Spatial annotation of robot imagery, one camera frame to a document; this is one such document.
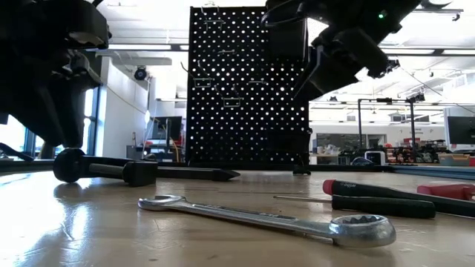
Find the combination wrench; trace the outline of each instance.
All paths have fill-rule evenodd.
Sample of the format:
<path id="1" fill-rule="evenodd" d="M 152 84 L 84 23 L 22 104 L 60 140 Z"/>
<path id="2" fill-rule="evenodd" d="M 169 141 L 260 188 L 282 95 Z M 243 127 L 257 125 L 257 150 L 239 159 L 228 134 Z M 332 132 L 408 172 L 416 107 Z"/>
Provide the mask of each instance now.
<path id="1" fill-rule="evenodd" d="M 149 211 L 177 210 L 225 220 L 263 225 L 325 237 L 336 245 L 352 248 L 372 248 L 396 241 L 396 230 L 391 222 L 379 215 L 351 215 L 330 222 L 312 222 L 294 217 L 263 212 L 243 211 L 219 205 L 194 204 L 185 197 L 174 195 L 139 199 L 141 209 Z"/>

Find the screwdriver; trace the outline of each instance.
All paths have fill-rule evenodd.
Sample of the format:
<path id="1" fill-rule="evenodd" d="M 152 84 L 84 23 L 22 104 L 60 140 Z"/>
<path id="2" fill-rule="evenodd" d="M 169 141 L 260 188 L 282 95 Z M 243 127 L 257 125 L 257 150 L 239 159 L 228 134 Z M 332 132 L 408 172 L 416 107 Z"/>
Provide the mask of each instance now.
<path id="1" fill-rule="evenodd" d="M 407 218 L 428 219 L 436 216 L 432 202 L 421 200 L 401 200 L 383 197 L 345 197 L 332 195 L 331 200 L 312 197 L 274 196 L 278 200 L 331 203 L 335 210 L 361 211 L 369 214 L 390 215 Z"/>
<path id="2" fill-rule="evenodd" d="M 404 200 L 424 200 L 432 202 L 436 211 L 466 217 L 475 217 L 475 202 L 454 200 L 447 197 L 436 197 L 426 194 L 404 192 L 392 188 L 375 185 L 363 185 L 356 182 L 328 179 L 324 181 L 324 192 L 329 195 L 346 197 L 388 197 Z"/>

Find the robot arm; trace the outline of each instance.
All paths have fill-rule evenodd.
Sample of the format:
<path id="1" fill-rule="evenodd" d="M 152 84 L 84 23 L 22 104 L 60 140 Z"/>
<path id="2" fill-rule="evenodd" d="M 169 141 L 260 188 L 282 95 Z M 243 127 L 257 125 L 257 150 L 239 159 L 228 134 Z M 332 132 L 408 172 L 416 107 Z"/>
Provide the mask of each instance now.
<path id="1" fill-rule="evenodd" d="M 357 82 L 368 76 L 381 78 L 399 66 L 378 47 L 421 0 L 290 0 L 272 8 L 262 18 L 264 27 L 278 28 L 311 18 L 328 24 L 312 42 L 309 63 L 295 85 L 295 98 L 305 101 Z"/>
<path id="2" fill-rule="evenodd" d="M 81 95 L 100 80 L 80 50 L 108 47 L 104 16 L 84 0 L 36 0 L 3 3 L 0 17 L 0 113 L 50 145 L 81 147 Z"/>

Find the red screwdriver handle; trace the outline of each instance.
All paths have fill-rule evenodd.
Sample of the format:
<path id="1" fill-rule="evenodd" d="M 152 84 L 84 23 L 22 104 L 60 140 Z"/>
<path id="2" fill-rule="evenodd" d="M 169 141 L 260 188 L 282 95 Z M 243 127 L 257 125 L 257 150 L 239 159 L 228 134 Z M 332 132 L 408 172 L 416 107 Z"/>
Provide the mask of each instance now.
<path id="1" fill-rule="evenodd" d="M 417 193 L 448 197 L 456 200 L 472 200 L 475 194 L 475 185 L 468 183 L 452 185 L 427 184 L 418 186 Z"/>

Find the pegboard hook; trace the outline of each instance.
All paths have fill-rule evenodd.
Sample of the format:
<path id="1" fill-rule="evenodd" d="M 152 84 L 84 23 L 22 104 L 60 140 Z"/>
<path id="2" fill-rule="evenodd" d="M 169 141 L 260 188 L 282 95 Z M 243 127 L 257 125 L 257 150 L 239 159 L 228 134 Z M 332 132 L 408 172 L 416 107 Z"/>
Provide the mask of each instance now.
<path id="1" fill-rule="evenodd" d="M 218 51 L 217 52 L 218 54 L 225 54 L 225 53 L 232 53 L 232 54 L 235 54 L 236 53 L 236 50 L 224 50 L 222 49 L 221 51 Z"/>
<path id="2" fill-rule="evenodd" d="M 219 29 L 220 30 L 223 29 L 224 20 L 222 20 L 222 19 L 210 19 L 210 20 L 205 20 L 206 31 L 208 31 L 210 23 L 212 23 L 212 24 L 217 24 L 218 23 L 219 24 Z"/>
<path id="3" fill-rule="evenodd" d="M 201 6 L 201 13 L 203 15 L 205 15 L 205 10 L 203 9 L 204 7 L 206 6 L 211 6 L 211 7 L 216 7 L 217 8 L 217 13 L 219 14 L 220 13 L 220 7 L 218 7 L 214 1 L 208 1 L 208 3 L 204 4 L 203 6 Z"/>
<path id="4" fill-rule="evenodd" d="M 180 62 L 181 64 L 181 68 L 187 72 L 188 75 L 190 75 L 191 78 L 193 78 L 193 82 L 194 82 L 194 86 L 196 88 L 210 88 L 211 87 L 211 82 L 214 80 L 213 78 L 209 77 L 209 75 L 207 74 L 207 72 L 205 72 L 205 70 L 201 67 L 200 65 L 200 62 L 198 61 L 198 67 L 201 69 L 201 71 L 207 75 L 208 77 L 206 78 L 196 78 L 195 76 L 193 76 L 193 74 L 191 74 L 191 72 L 189 72 L 187 69 L 185 69 L 185 66 L 183 66 L 183 62 Z"/>
<path id="5" fill-rule="evenodd" d="M 260 81 L 255 81 L 255 80 L 252 80 L 252 81 L 248 81 L 247 84 L 262 84 L 262 85 L 268 85 L 268 83 L 264 80 L 260 80 Z"/>
<path id="6" fill-rule="evenodd" d="M 220 95 L 221 100 L 223 100 L 223 107 L 224 108 L 239 108 L 240 101 L 243 99 L 239 97 L 238 92 L 235 89 L 235 85 L 232 85 L 232 90 L 235 92 L 237 97 L 224 97 L 222 93 L 217 89 L 216 85 L 214 86 L 214 90 L 218 95 Z"/>

